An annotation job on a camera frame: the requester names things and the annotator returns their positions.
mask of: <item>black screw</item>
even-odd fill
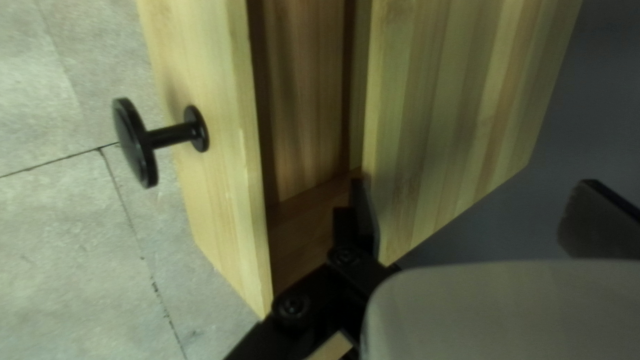
[[[310,300],[303,295],[292,295],[280,303],[280,314],[286,318],[300,318],[309,308]]]
[[[333,260],[338,265],[352,265],[358,261],[358,254],[351,248],[342,247],[333,253]]]

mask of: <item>cabinet door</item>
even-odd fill
[[[138,0],[194,239],[256,313],[321,264],[349,177],[391,263],[524,167],[580,0]]]
[[[581,2],[372,2],[362,171],[383,263],[526,166]]]
[[[264,316],[273,290],[245,2],[139,0],[138,12],[168,120],[194,104],[211,139],[204,153],[173,147],[194,240]]]

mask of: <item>black knob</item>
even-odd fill
[[[158,184],[154,150],[191,141],[197,151],[209,148],[209,135],[202,115],[193,105],[184,109],[184,123],[147,131],[133,103],[123,97],[113,100],[113,121],[122,151],[131,170],[145,188]]]

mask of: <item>wooden board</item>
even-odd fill
[[[580,4],[372,2],[362,170],[382,262],[527,164]]]
[[[267,204],[349,170],[344,0],[249,1]]]
[[[276,294],[326,261],[333,245],[333,208],[349,204],[356,168],[267,208],[269,251]]]
[[[265,316],[273,290],[245,2],[138,0],[138,12],[169,121],[195,104],[209,130],[205,153],[173,147],[193,237]]]

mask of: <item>gray tile floor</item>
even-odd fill
[[[0,359],[221,359],[257,317],[143,190],[110,102],[163,125],[132,0],[0,0]]]

